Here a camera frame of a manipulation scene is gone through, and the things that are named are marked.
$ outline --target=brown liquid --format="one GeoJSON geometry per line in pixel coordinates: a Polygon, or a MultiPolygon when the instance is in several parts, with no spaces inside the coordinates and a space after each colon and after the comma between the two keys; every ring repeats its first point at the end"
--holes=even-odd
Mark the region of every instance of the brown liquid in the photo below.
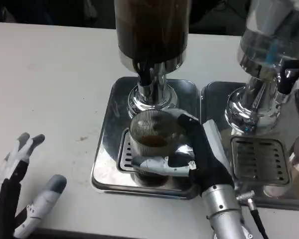
{"type": "Polygon", "coordinates": [[[138,62],[165,62],[187,46],[191,0],[115,0],[119,47],[138,62]]]}
{"type": "Polygon", "coordinates": [[[139,140],[139,143],[148,147],[164,147],[167,145],[167,141],[162,136],[158,135],[143,136],[139,140]]]}

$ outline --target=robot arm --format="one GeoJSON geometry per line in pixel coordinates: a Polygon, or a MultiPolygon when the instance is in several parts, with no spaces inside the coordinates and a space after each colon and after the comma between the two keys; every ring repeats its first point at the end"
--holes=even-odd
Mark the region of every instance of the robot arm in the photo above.
{"type": "Polygon", "coordinates": [[[215,157],[204,127],[188,114],[181,114],[177,122],[191,141],[196,169],[190,170],[189,177],[200,187],[202,201],[207,209],[206,216],[217,238],[252,238],[241,224],[241,207],[236,199],[232,176],[215,157]]]}

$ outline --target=black cable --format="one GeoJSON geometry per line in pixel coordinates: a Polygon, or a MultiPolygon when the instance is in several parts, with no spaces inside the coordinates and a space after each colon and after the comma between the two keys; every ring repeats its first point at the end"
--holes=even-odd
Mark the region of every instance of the black cable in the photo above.
{"type": "Polygon", "coordinates": [[[255,221],[255,224],[260,232],[260,234],[263,236],[264,239],[269,239],[265,230],[265,227],[263,225],[263,222],[261,221],[261,218],[259,216],[258,209],[252,199],[248,199],[248,207],[250,210],[251,216],[253,216],[253,219],[255,221]]]}
{"type": "Polygon", "coordinates": [[[253,211],[250,211],[251,213],[251,216],[253,216],[254,220],[255,220],[255,223],[258,227],[258,230],[259,232],[261,233],[261,235],[263,236],[264,239],[269,239],[267,234],[266,234],[266,230],[264,228],[264,225],[260,219],[260,216],[259,216],[259,212],[258,210],[253,210],[253,211]]]}
{"type": "Polygon", "coordinates": [[[226,9],[232,10],[237,16],[239,16],[241,19],[246,20],[247,16],[242,16],[240,13],[233,7],[231,6],[227,0],[222,0],[217,7],[214,9],[214,11],[224,11],[226,9]]]}
{"type": "Polygon", "coordinates": [[[240,13],[236,10],[236,9],[234,9],[228,2],[226,3],[226,6],[229,8],[229,9],[231,9],[237,16],[239,16],[241,19],[244,19],[244,20],[246,20],[246,16],[241,16],[240,15],[240,13]]]}

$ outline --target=white table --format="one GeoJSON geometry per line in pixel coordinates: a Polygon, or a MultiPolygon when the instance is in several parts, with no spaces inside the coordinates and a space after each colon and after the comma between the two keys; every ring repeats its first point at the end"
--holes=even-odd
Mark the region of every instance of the white table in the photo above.
{"type": "MultiPolygon", "coordinates": [[[[190,35],[187,59],[170,78],[245,82],[239,37],[190,35]]],[[[197,197],[190,201],[109,195],[91,185],[113,83],[133,76],[120,63],[114,30],[0,23],[0,164],[24,131],[46,141],[30,159],[20,209],[54,174],[67,187],[44,229],[144,239],[210,239],[197,197]]],[[[243,209],[255,238],[261,238],[243,209]]],[[[299,212],[260,209],[270,239],[299,238],[299,212]]]]}

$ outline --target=drip tray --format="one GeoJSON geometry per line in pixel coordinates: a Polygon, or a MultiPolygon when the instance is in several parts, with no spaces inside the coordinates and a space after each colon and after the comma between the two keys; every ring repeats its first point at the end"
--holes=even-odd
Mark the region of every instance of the drip tray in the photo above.
{"type": "Polygon", "coordinates": [[[122,149],[121,154],[119,155],[118,160],[118,169],[122,172],[136,172],[136,170],[132,167],[131,161],[133,158],[130,144],[130,133],[129,130],[126,129],[122,135],[122,149]]]}
{"type": "MultiPolygon", "coordinates": [[[[177,94],[178,107],[199,117],[200,98],[196,86],[186,80],[168,80],[167,83],[177,94]]],[[[165,177],[158,181],[139,175],[131,166],[128,135],[131,118],[127,101],[135,85],[137,77],[123,77],[112,87],[92,170],[93,186],[105,193],[176,199],[196,197],[198,189],[189,178],[165,177]]]]}
{"type": "Polygon", "coordinates": [[[289,184],[284,148],[274,139],[235,136],[231,149],[236,178],[263,186],[289,184]]]}

